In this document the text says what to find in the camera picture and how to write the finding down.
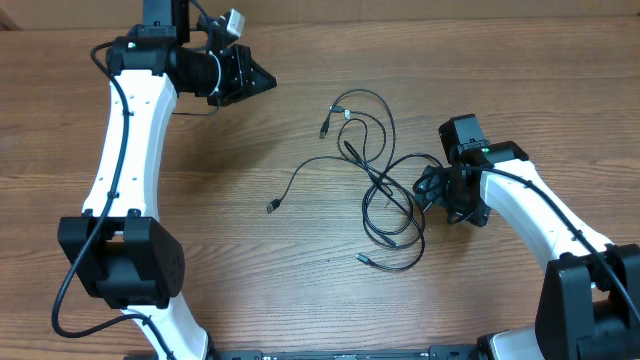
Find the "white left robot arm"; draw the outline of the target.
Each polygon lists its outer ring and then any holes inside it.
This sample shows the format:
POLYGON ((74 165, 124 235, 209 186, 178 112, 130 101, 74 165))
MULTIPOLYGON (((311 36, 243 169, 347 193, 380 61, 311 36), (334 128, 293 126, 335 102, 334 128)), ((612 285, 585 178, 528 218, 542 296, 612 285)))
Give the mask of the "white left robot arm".
POLYGON ((274 88, 276 79, 239 44, 237 10, 189 20, 187 1, 147 1, 127 34, 91 50, 108 78, 110 114, 94 184, 57 239, 68 280, 142 330, 156 359, 211 359, 209 333, 182 293, 185 255, 160 223, 158 180, 166 133, 182 94, 213 110, 274 88))

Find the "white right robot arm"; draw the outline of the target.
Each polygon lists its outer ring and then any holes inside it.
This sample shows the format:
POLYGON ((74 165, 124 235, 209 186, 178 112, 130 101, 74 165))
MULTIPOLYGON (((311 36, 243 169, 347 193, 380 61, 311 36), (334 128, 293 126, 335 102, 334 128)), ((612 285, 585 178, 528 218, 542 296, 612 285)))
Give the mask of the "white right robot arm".
POLYGON ((576 216, 545 184, 515 142, 486 139, 475 115, 439 129, 447 167, 414 183, 420 204, 439 204, 448 222, 487 224, 497 212, 544 272, 535 321, 477 339, 432 346, 433 359, 636 359, 639 247, 618 246, 576 216))

